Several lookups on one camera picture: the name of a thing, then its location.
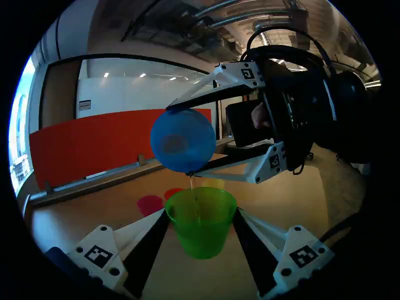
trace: black cable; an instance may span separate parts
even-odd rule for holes
[[[301,165],[301,168],[300,168],[300,171],[295,172],[296,170],[293,170],[293,175],[300,175],[300,174],[303,172],[304,163],[305,163],[305,162],[303,161],[303,163],[302,163],[302,165]]]
[[[250,36],[250,38],[248,39],[248,41],[247,41],[247,47],[246,47],[246,52],[249,52],[249,51],[250,51],[252,42],[254,41],[254,39],[255,39],[259,34],[262,34],[262,33],[264,33],[264,32],[270,31],[270,30],[277,30],[277,29],[290,30],[290,31],[299,33],[299,34],[301,34],[301,35],[303,35],[303,36],[309,38],[309,39],[315,44],[315,46],[317,47],[319,53],[320,53],[321,56],[322,56],[322,59],[325,61],[326,65],[327,65],[328,68],[329,68],[330,74],[331,74],[332,76],[334,76],[334,75],[336,74],[336,70],[335,70],[335,68],[334,68],[334,66],[333,66],[333,64],[332,64],[332,61],[331,61],[331,59],[329,58],[329,56],[328,56],[327,52],[325,51],[325,49],[321,46],[321,44],[320,44],[316,39],[314,39],[311,35],[309,35],[308,33],[304,32],[304,31],[302,31],[302,30],[298,30],[298,29],[296,29],[296,28],[292,28],[292,27],[290,27],[290,26],[280,26],[280,25],[276,25],[276,26],[267,26],[267,27],[264,27],[264,28],[260,28],[259,30],[255,31],[255,32]]]
[[[247,56],[247,51],[244,51],[244,53],[241,55],[239,61],[240,61],[240,62],[243,62],[243,61],[245,60],[246,56]]]
[[[326,240],[333,237],[334,235],[338,234],[339,232],[345,230],[346,228],[351,227],[354,224],[354,222],[357,220],[357,218],[358,218],[358,213],[352,214],[351,216],[345,218],[343,221],[336,224],[331,229],[329,229],[327,232],[325,232],[319,240],[321,241],[321,243],[323,243]]]
[[[135,21],[130,21],[128,28],[126,29],[125,33],[123,34],[123,37],[121,38],[121,42],[125,41],[129,35],[129,33],[132,31],[132,29],[138,24],[144,21],[145,15],[154,7],[158,2],[161,0],[155,0],[153,3],[151,3],[142,13],[136,18]]]

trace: glass wall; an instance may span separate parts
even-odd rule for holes
[[[12,186],[17,192],[21,182],[30,172],[27,149],[25,145],[25,126],[28,97],[35,74],[35,67],[29,58],[19,79],[12,103],[8,130],[8,161]]]

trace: red wall panel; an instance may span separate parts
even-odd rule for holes
[[[211,122],[210,109],[196,109]],[[37,184],[67,184],[102,171],[153,158],[150,133],[165,109],[99,114],[46,127],[29,135]]]

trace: wooden floor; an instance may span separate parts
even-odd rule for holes
[[[261,184],[197,178],[198,186],[231,193],[248,213],[284,229],[302,225],[317,237],[358,211],[365,183],[333,152],[314,146],[313,161],[301,175],[283,172]],[[163,169],[73,200],[36,209],[32,234],[46,251],[58,246],[68,252],[100,224],[119,229],[141,215],[137,201],[163,197],[171,188],[189,188],[184,174]],[[256,299],[257,288],[232,228],[222,252],[212,259],[188,257],[173,228],[168,228],[143,291],[143,299]]]

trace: white wall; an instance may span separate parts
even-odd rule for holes
[[[80,79],[76,97],[76,117],[138,110],[165,109],[193,86],[191,82],[140,77]],[[91,100],[91,109],[79,111],[79,101]],[[211,109],[211,124],[216,129],[216,104],[197,108]]]

